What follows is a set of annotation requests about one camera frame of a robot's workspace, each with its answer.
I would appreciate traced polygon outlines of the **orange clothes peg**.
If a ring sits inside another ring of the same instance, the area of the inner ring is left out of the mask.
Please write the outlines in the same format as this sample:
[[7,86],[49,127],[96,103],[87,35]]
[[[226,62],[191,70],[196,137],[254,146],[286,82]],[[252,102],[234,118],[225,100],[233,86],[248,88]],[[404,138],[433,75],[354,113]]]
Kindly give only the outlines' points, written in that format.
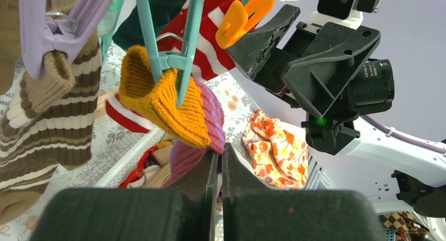
[[269,14],[274,4],[274,0],[233,1],[216,31],[217,44],[222,49],[232,46]]

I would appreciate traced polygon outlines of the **purple clothes peg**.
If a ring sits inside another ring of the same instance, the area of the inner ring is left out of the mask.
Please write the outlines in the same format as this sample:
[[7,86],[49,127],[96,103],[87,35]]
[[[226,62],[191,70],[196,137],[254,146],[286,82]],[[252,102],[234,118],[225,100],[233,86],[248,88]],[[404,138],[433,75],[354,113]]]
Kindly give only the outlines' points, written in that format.
[[40,79],[43,55],[61,51],[72,63],[113,0],[77,0],[69,14],[47,12],[46,0],[18,0],[22,60],[28,74]]

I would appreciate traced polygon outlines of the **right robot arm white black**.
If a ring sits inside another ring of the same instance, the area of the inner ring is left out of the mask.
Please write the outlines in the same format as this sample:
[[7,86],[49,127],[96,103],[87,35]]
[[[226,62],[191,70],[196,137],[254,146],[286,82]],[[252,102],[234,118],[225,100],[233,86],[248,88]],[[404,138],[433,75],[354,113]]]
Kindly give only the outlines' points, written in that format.
[[400,134],[371,118],[395,96],[390,62],[372,59],[378,30],[360,11],[313,12],[285,5],[227,48],[244,76],[293,108],[309,152],[336,188],[357,190],[377,213],[445,217],[445,144]]

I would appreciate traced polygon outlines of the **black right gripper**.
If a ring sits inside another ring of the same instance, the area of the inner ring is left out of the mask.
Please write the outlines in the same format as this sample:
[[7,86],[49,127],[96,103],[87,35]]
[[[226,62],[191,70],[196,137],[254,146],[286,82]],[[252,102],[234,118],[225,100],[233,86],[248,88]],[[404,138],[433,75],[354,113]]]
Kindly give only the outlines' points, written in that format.
[[300,14],[284,5],[265,25],[245,34],[226,51],[251,81],[279,95],[288,89],[307,113],[323,118],[380,42],[380,31],[327,22],[300,23],[283,49],[277,44]]

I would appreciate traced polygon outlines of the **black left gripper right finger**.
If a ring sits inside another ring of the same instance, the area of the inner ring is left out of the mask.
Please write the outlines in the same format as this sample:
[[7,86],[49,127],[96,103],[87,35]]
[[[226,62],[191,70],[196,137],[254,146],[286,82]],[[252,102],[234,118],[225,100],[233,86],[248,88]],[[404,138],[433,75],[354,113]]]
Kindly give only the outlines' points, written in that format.
[[221,157],[225,240],[274,240],[271,220],[273,190],[240,162],[230,143]]

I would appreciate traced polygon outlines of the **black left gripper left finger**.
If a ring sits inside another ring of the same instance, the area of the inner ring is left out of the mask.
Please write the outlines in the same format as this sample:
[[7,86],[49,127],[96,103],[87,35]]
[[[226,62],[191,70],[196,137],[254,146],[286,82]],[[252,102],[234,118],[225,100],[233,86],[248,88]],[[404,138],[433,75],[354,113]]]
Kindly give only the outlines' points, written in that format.
[[174,194],[167,240],[214,240],[218,154],[200,162],[170,187]]

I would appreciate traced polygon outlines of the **brown white striped sock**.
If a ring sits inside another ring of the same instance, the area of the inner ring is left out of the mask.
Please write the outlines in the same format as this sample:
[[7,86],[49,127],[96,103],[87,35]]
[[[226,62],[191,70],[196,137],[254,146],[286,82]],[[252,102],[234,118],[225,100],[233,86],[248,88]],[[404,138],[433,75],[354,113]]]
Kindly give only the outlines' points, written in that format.
[[25,74],[1,119],[1,223],[29,210],[58,166],[88,162],[102,54],[97,34],[73,62],[64,53],[43,57],[44,77]]

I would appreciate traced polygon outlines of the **maroon sock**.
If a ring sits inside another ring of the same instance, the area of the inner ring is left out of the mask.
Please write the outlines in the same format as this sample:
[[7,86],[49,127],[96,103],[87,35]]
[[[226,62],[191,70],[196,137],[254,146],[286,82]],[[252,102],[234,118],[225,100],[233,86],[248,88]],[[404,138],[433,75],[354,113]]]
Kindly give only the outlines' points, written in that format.
[[177,107],[177,74],[171,68],[155,83],[149,57],[142,46],[133,46],[123,59],[119,87],[122,105],[172,136],[168,187],[195,167],[206,151],[222,154],[226,135],[224,112],[215,94],[202,82],[189,80],[184,103]]

